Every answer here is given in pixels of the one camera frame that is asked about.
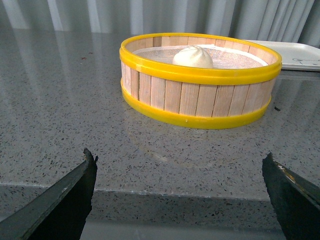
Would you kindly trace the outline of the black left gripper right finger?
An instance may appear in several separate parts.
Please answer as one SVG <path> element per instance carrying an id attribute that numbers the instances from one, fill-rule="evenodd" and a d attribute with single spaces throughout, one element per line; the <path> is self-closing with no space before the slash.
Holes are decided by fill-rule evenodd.
<path id="1" fill-rule="evenodd" d="M 286 168 L 269 153 L 262 160 L 262 175 L 287 240 L 320 238 L 320 188 Z"/>

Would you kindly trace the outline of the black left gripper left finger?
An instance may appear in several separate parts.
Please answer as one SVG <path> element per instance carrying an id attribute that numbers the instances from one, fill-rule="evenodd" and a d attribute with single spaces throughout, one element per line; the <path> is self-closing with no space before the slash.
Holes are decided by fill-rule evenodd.
<path id="1" fill-rule="evenodd" d="M 0 223 L 2 240 L 79 240 L 92 210 L 97 156 L 84 162 Z"/>

